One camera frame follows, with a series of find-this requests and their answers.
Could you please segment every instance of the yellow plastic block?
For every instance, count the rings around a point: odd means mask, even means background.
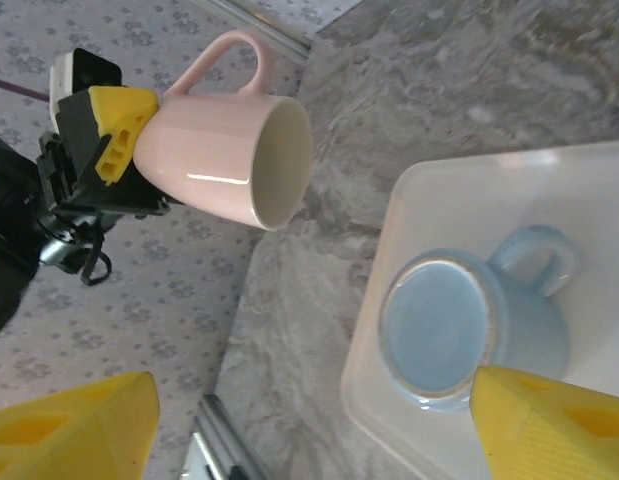
[[[0,480],[140,479],[158,414],[149,373],[0,410]]]
[[[619,397],[490,366],[471,413],[494,480],[619,479]]]
[[[140,132],[158,111],[158,96],[145,88],[90,87],[89,98],[98,135],[111,135],[96,163],[98,176],[110,185],[129,166]]]

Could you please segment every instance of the pink mug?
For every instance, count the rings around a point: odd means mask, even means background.
[[[240,42],[258,57],[251,81],[235,94],[190,94]],[[265,230],[282,227],[309,185],[313,140],[298,100],[265,94],[272,69],[271,50],[257,37],[236,30],[214,40],[164,93],[138,137],[140,173],[200,210]]]

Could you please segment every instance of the mug handle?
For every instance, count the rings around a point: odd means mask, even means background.
[[[232,30],[216,38],[204,52],[191,64],[182,76],[163,94],[165,99],[187,95],[214,63],[237,43],[245,42],[253,47],[258,58],[256,73],[238,93],[244,95],[264,95],[273,71],[273,55],[269,46],[258,37],[242,30]]]
[[[549,250],[551,256],[547,265],[531,281],[531,288],[548,297],[571,280],[580,263],[576,247],[560,230],[549,225],[520,228],[498,247],[489,263],[506,273],[539,250]]]

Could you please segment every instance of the mug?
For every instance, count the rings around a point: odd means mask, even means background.
[[[246,42],[258,66],[235,94],[192,95],[191,88],[231,47]],[[134,149],[138,171],[187,205],[265,230],[293,216],[309,185],[313,140],[309,117],[290,97],[265,94],[273,68],[257,37],[221,35],[164,93]]]
[[[510,272],[549,252],[534,280]],[[548,298],[575,274],[571,241],[547,225],[516,230],[483,261],[465,250],[430,250],[395,277],[382,304],[380,352],[400,391],[425,410],[467,408],[480,365],[559,378],[568,358],[564,320]]]

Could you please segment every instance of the light blue mug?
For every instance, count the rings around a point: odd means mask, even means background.
[[[510,276],[543,250],[550,257],[534,280]],[[468,406],[480,365],[560,377],[567,328],[548,297],[578,264],[571,241],[547,225],[516,230],[487,262],[457,249],[416,257],[394,279],[379,321],[380,351],[394,382],[423,409],[457,411]]]

